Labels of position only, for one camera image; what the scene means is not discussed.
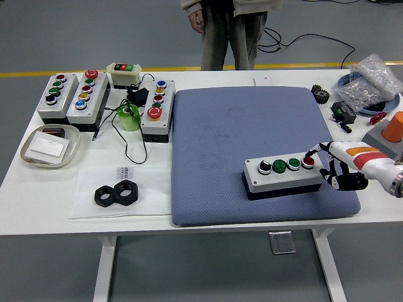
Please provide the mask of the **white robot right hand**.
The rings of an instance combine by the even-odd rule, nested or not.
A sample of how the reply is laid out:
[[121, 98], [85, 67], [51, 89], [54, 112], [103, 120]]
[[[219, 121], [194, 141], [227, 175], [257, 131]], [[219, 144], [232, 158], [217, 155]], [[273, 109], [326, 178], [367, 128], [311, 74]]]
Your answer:
[[326, 151], [329, 169], [322, 177], [338, 191], [363, 190], [368, 181], [378, 181], [389, 194], [402, 197], [402, 165], [365, 142], [322, 142], [305, 155]]

